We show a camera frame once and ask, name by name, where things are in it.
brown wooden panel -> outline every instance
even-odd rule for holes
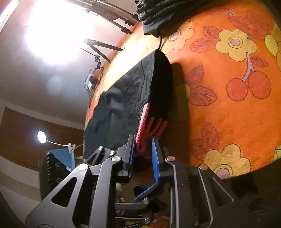
[[[64,145],[71,142],[76,146],[83,144],[83,130],[39,120],[5,108],[0,126],[0,156],[38,171],[38,160],[45,156],[46,151],[64,148],[49,142],[41,144],[37,139],[38,131],[43,131],[52,142]],[[83,155],[83,146],[74,153],[75,156]]]

floral tablecloth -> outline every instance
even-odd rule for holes
[[[173,67],[174,102],[161,144],[185,163],[220,178],[281,157],[281,31],[258,2],[234,1],[189,18],[163,38]],[[141,24],[123,38],[91,100],[158,48]]]

screw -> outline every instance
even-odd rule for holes
[[[205,164],[201,164],[201,165],[199,165],[199,169],[201,169],[201,170],[207,170],[207,169],[208,169],[208,166],[205,165]]]
[[[174,156],[168,156],[166,157],[167,161],[175,161],[175,157]]]
[[[121,160],[121,157],[119,157],[119,156],[114,156],[114,157],[111,158],[111,160],[114,161],[114,162],[118,162],[118,161]]]
[[[81,171],[83,171],[83,170],[85,170],[85,169],[87,169],[87,168],[88,168],[88,165],[85,164],[85,163],[82,163],[82,164],[80,164],[80,165],[78,166],[78,169],[81,170]]]

wall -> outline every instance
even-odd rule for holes
[[[33,112],[13,105],[2,98],[0,98],[0,120],[5,107],[55,124],[84,129],[83,124]],[[24,223],[29,212],[41,201],[38,172],[0,156],[0,191],[16,216]]]

